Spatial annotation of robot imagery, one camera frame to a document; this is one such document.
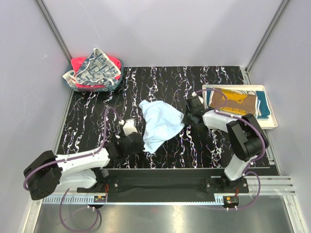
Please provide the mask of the light blue towel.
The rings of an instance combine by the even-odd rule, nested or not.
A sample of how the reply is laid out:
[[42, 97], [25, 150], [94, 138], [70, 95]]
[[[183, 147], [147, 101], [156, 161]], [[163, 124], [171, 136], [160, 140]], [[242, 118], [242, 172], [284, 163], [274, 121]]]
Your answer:
[[175, 137], [184, 128], [182, 123], [184, 114], [161, 100], [153, 102], [143, 100], [139, 108], [145, 120], [143, 135], [145, 152], [156, 152], [165, 141]]

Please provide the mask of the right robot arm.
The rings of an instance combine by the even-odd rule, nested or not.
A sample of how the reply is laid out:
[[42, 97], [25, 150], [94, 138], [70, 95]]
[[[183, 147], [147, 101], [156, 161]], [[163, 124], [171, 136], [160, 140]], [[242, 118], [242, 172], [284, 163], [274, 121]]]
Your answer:
[[215, 109], [206, 109], [198, 96], [186, 100], [183, 123], [186, 125], [204, 123], [209, 129], [228, 133], [233, 156], [221, 177], [216, 179], [216, 185], [228, 193], [238, 187], [251, 164], [260, 159], [269, 146], [254, 115], [235, 116]]

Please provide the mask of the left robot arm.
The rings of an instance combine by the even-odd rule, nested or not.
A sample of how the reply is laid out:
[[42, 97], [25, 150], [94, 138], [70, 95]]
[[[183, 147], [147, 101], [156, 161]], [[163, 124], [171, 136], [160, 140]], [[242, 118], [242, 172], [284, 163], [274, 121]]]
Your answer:
[[131, 133], [102, 147], [75, 154], [55, 155], [48, 150], [24, 170], [23, 186], [29, 191], [32, 200], [46, 198], [61, 188], [100, 192], [105, 186], [100, 170], [118, 165], [128, 155], [143, 149], [142, 136]]

